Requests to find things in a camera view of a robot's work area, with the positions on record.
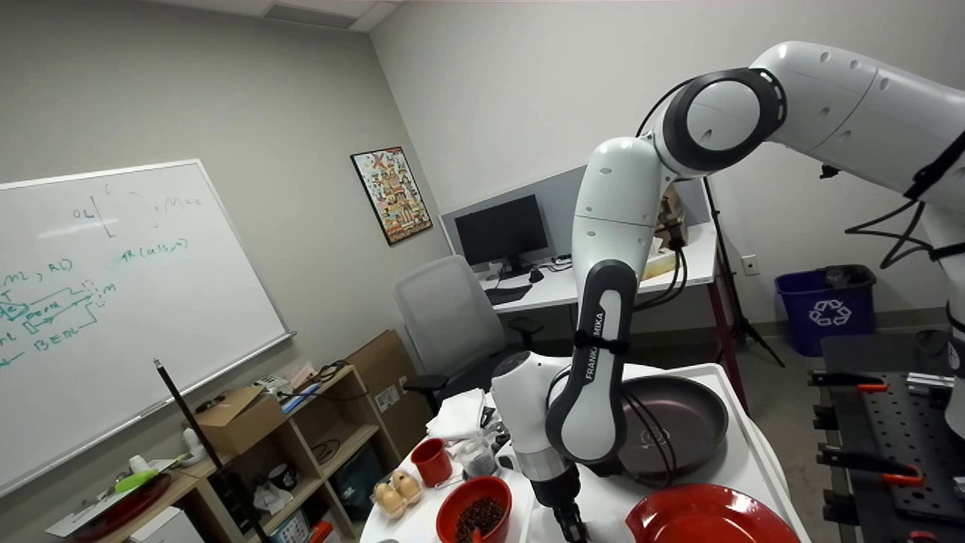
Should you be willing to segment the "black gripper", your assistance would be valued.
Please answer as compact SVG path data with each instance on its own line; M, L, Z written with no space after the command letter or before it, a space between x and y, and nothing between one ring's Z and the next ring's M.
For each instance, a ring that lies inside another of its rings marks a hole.
M544 479L533 486L533 496L544 508L550 508L561 526L561 533L567 543L582 543L582 530L580 530L580 508L577 508L577 496L580 496L580 471L569 467L561 477Z

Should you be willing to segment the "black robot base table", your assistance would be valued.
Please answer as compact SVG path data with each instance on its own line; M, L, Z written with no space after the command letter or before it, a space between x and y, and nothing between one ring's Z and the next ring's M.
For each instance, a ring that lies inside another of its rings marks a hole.
M831 471L822 519L845 543L965 543L965 440L944 421L953 393L946 335L838 335L815 425L830 434L817 460Z

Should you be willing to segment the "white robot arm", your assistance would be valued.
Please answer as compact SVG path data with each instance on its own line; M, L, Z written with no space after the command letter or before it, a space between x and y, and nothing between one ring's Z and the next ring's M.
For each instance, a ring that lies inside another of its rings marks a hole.
M896 198L909 220L856 230L885 259L928 255L946 280L946 355L965 340L965 91L838 46L785 39L746 65L669 87L631 136L585 164L569 224L572 354L531 354L492 376L519 467L567 543L587 543L577 496L585 467L613 472L628 447L622 397L628 331L640 308L658 205L677 180L705 180L787 147L826 179L847 176Z

